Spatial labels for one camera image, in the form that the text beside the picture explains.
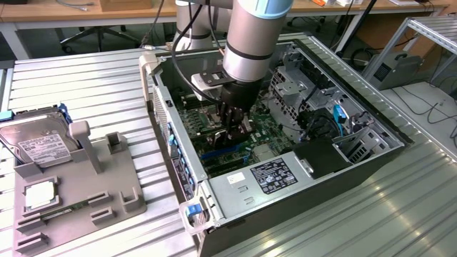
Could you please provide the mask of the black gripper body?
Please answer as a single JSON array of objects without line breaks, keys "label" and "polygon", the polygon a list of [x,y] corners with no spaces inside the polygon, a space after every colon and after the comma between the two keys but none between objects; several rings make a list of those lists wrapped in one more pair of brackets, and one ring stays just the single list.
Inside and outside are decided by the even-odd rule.
[{"label": "black gripper body", "polygon": [[249,112],[261,90],[261,80],[254,82],[233,81],[222,85],[221,101],[242,112]]}]

